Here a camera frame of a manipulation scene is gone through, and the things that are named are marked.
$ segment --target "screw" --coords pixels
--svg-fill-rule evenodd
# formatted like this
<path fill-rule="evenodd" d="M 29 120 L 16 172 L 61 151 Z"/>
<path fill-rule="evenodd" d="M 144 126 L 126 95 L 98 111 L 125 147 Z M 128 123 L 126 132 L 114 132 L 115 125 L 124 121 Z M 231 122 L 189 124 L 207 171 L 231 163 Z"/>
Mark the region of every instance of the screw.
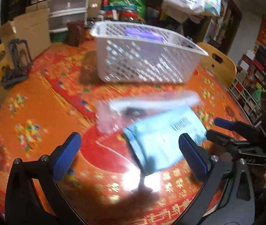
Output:
<path fill-rule="evenodd" d="M 43 155 L 43 156 L 41 156 L 41 161 L 42 162 L 46 162 L 47 160 L 49 160 L 49 156 L 48 155 Z"/>
<path fill-rule="evenodd" d="M 211 160 L 214 162 L 218 162 L 219 158 L 218 158 L 218 156 L 211 156 Z"/>
<path fill-rule="evenodd" d="M 240 162 L 242 165 L 246 164 L 246 161 L 245 161 L 243 158 L 241 158 L 241 159 L 239 160 L 239 162 Z"/>
<path fill-rule="evenodd" d="M 13 162 L 14 164 L 19 164 L 21 161 L 22 161 L 21 158 L 16 158 Z"/>

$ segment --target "blue gripper pad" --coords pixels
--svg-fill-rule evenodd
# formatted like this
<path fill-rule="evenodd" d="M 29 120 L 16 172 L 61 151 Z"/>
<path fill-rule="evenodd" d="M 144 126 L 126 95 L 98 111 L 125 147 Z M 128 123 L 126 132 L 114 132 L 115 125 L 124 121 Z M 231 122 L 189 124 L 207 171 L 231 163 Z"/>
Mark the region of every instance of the blue gripper pad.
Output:
<path fill-rule="evenodd" d="M 64 178 L 80 147 L 81 136 L 73 132 L 63 145 L 56 147 L 52 152 L 49 167 L 54 182 L 58 182 Z"/>
<path fill-rule="evenodd" d="M 210 156 L 208 153 L 202 147 L 197 146 L 188 134 L 180 135 L 179 148 L 195 178 L 204 182 L 211 169 Z"/>
<path fill-rule="evenodd" d="M 230 122 L 228 120 L 222 119 L 222 118 L 215 118 L 214 119 L 214 124 L 218 127 L 221 127 L 223 129 L 227 129 L 230 131 L 234 131 L 235 130 L 235 122 Z"/>

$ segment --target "orange tablecloth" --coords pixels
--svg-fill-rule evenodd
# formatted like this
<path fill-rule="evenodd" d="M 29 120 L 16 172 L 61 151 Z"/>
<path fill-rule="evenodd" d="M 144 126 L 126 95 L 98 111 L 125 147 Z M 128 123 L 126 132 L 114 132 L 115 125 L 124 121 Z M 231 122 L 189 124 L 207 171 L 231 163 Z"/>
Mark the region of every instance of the orange tablecloth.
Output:
<path fill-rule="evenodd" d="M 37 160 L 50 154 L 71 132 L 82 136 L 82 146 L 64 181 L 59 185 L 70 203 L 84 218 L 84 197 L 98 204 L 117 204 L 137 188 L 139 173 L 122 132 L 101 135 L 95 125 L 96 100 L 118 98 L 151 92 L 194 90 L 204 102 L 193 109 L 207 129 L 215 129 L 239 138 L 235 132 L 214 126 L 213 119 L 246 121 L 234 101 L 214 80 L 198 67 L 186 85 L 104 84 L 97 78 L 95 45 L 85 42 L 80 48 L 55 44 L 34 62 L 28 80 L 11 89 L 0 109 L 0 211 L 9 170 L 15 158 Z M 203 146 L 215 151 L 212 143 Z M 160 192 L 160 199 L 143 207 L 134 224 L 171 224 L 191 202 L 201 184 L 197 183 L 185 160 L 160 173 L 151 175 L 146 185 Z M 36 182 L 44 206 L 50 211 L 45 196 Z M 220 196 L 216 194 L 211 205 Z"/>

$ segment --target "white plastic basket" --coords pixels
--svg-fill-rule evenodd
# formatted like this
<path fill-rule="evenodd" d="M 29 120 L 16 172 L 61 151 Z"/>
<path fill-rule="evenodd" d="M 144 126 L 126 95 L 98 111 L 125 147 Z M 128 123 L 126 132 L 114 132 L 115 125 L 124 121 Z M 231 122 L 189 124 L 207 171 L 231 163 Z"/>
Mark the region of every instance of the white plastic basket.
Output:
<path fill-rule="evenodd" d="M 158 33 L 163 41 L 130 37 L 126 29 Z M 184 36 L 154 26 L 126 22 L 97 22 L 97 68 L 106 82 L 185 83 L 208 53 Z"/>

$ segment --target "clear plastic bag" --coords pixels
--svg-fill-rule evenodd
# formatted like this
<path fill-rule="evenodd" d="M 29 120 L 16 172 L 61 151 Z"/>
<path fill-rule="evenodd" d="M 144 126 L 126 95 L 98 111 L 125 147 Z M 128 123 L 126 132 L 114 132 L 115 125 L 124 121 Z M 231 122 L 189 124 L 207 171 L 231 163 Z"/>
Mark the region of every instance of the clear plastic bag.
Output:
<path fill-rule="evenodd" d="M 104 134 L 110 134 L 139 119 L 185 105 L 192 108 L 201 104 L 200 96 L 194 91 L 161 92 L 96 101 L 97 128 Z"/>

